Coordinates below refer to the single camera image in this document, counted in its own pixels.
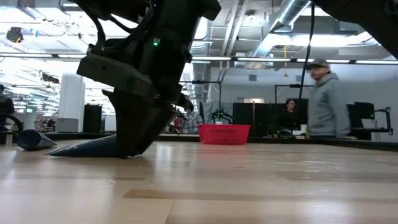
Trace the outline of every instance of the baseball cap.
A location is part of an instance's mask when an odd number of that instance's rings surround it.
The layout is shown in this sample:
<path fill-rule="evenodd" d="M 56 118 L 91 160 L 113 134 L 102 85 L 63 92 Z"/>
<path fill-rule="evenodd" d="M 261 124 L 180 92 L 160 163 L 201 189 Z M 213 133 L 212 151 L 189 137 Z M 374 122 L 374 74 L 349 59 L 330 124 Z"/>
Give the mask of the baseball cap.
<path fill-rule="evenodd" d="M 314 61 L 312 61 L 307 65 L 308 70 L 316 67 L 330 68 L 329 63 L 324 59 L 315 59 Z"/>

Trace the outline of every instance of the woman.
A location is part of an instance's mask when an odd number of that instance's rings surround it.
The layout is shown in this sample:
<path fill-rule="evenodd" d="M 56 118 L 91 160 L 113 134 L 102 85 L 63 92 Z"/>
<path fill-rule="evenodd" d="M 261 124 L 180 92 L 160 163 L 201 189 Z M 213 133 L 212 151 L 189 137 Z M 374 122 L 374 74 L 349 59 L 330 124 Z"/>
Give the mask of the woman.
<path fill-rule="evenodd" d="M 285 105 L 286 110 L 279 116 L 278 127 L 279 129 L 295 129 L 297 126 L 294 116 L 296 103 L 294 100 L 287 100 Z"/>
<path fill-rule="evenodd" d="M 199 113 L 193 111 L 193 105 L 191 105 L 191 107 L 187 109 L 187 114 L 183 120 L 184 130 L 188 134 L 197 134 L 199 124 L 203 124 L 203 120 Z"/>

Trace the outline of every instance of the wall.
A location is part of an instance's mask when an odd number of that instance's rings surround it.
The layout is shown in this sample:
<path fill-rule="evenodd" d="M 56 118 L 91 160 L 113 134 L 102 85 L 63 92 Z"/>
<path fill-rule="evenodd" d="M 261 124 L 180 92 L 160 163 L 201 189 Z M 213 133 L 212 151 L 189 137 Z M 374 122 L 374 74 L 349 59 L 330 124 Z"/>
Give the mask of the wall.
<path fill-rule="evenodd" d="M 341 82 L 347 89 L 346 102 L 354 103 L 363 101 L 373 103 L 375 109 L 382 109 L 390 106 L 392 127 L 398 129 L 398 67 L 389 65 L 333 65 L 331 68 L 338 74 Z M 248 81 L 248 73 L 257 73 L 257 82 L 251 84 Z M 297 69 L 288 70 L 289 77 L 284 77 L 285 71 L 273 70 L 232 70 L 229 78 L 225 77 L 222 86 L 221 100 L 226 103 L 233 103 L 238 97 L 263 98 L 265 102 L 274 102 L 274 85 L 294 84 L 295 74 L 300 74 Z M 305 84 L 312 84 L 306 79 Z M 303 98 L 309 97 L 309 90 L 303 89 Z M 299 95 L 298 89 L 280 88 L 277 94 L 278 103 L 284 103 L 288 98 L 296 98 Z M 218 100 L 218 94 L 210 94 L 211 100 Z M 386 127 L 384 113 L 376 113 L 378 127 Z M 393 136 L 379 134 L 380 141 L 398 142 L 398 133 Z"/>

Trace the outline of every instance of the man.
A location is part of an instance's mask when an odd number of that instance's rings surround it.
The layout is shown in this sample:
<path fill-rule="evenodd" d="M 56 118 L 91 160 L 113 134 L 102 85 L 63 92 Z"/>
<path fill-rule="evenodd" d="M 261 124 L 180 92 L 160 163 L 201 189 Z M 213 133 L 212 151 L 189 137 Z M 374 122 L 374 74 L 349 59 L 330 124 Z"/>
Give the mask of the man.
<path fill-rule="evenodd" d="M 4 95 L 4 86 L 0 85 L 0 112 L 13 114 L 14 113 L 14 103 L 12 99 Z M 5 130 L 5 125 L 7 123 L 7 118 L 0 116 L 0 130 Z"/>
<path fill-rule="evenodd" d="M 199 124 L 203 124 L 203 120 L 199 113 L 193 111 L 193 105 L 191 105 L 191 107 L 187 109 L 187 114 L 183 119 L 184 130 L 186 130 L 188 134 L 197 134 Z"/>
<path fill-rule="evenodd" d="M 317 82 L 308 102 L 308 133 L 311 138 L 344 138 L 349 132 L 346 92 L 326 60 L 307 67 Z"/>

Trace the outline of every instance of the red plastic basket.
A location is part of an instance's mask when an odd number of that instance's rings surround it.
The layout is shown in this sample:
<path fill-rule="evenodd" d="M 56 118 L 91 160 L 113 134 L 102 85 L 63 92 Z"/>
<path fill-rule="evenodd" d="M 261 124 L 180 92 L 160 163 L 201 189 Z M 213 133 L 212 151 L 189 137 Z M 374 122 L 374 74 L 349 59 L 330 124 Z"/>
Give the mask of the red plastic basket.
<path fill-rule="evenodd" d="M 203 144 L 246 144 L 250 125 L 200 124 L 198 132 Z"/>

